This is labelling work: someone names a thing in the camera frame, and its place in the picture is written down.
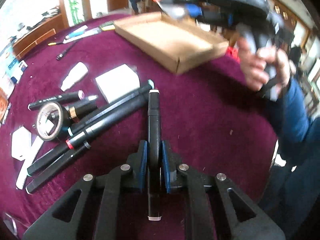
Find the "blue sleeved forearm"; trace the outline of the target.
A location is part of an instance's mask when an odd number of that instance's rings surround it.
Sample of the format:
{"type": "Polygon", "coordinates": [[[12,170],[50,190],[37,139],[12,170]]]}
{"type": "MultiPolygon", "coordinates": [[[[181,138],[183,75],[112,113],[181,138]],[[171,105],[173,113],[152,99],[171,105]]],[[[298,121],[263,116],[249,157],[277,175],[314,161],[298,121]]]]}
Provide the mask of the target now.
{"type": "Polygon", "coordinates": [[[289,80],[282,97],[270,103],[267,110],[283,160],[300,166],[319,154],[319,118],[307,115],[302,90],[294,78],[289,80]]]}

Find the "person's right hand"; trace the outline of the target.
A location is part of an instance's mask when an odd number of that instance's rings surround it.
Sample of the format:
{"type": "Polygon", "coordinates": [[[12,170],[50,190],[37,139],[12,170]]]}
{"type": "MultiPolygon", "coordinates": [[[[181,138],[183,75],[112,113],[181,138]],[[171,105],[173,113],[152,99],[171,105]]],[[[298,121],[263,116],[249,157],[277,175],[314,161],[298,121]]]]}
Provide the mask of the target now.
{"type": "Polygon", "coordinates": [[[277,84],[274,87],[276,93],[279,95],[289,90],[291,70],[294,69],[294,65],[285,51],[271,46],[260,48],[254,54],[249,49],[249,42],[243,37],[239,37],[236,44],[240,68],[250,90],[258,92],[268,83],[270,75],[265,70],[268,64],[276,68],[277,84]]]}

